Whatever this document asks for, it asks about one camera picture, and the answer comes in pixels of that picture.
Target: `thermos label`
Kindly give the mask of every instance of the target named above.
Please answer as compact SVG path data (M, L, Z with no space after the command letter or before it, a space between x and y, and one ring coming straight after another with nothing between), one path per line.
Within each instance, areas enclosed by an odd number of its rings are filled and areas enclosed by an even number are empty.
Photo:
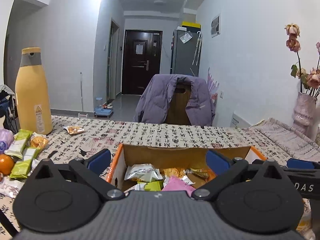
M38 133L44 132L44 122L42 119L42 110L41 105L35 105L35 113L36 113L36 124Z

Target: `front door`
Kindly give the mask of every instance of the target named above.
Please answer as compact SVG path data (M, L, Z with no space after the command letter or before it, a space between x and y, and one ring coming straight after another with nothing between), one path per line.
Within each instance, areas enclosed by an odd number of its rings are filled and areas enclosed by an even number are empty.
M160 72L162 31L125 31L122 93L142 95Z

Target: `orange fruit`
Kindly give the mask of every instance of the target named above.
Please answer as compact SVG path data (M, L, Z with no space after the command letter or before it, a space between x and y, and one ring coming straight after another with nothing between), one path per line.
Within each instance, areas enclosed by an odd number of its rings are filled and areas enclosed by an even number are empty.
M0 172L3 175L10 175L13 166L14 161L10 156L0 154Z

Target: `purple snack package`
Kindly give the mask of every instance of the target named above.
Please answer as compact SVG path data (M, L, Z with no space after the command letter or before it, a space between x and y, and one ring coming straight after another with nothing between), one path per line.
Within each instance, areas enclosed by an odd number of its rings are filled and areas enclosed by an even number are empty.
M191 197L191 193L196 190L194 187L186 184L181 179L176 176L171 176L167 185L162 189L162 191L180 191L185 190L189 197Z
M0 154L4 153L4 151L9 148L13 140L14 140L13 133L10 130L7 130L7 129L0 130Z

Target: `gray refrigerator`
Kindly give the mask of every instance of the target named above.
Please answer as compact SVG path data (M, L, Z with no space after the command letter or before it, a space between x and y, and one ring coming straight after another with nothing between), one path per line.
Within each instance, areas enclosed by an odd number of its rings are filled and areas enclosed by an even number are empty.
M197 77L199 74L200 59L198 65L196 65L197 58L193 65L192 61L195 55L197 39L199 37L199 34L191 32L192 39L183 44L180 37L183 36L185 33L185 31L177 30L175 30L173 33L170 73L184 74Z

